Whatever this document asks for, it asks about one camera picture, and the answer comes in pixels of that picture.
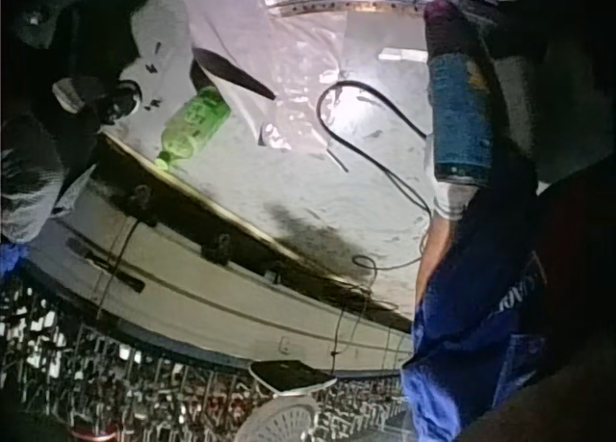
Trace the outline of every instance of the blue jacket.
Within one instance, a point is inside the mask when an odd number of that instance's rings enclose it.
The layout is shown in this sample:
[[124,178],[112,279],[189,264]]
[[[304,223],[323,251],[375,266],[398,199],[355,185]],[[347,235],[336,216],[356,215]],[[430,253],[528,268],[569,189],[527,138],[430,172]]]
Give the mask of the blue jacket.
[[534,169],[509,148],[498,156],[416,312],[401,378],[420,441],[454,439],[523,387],[542,358]]

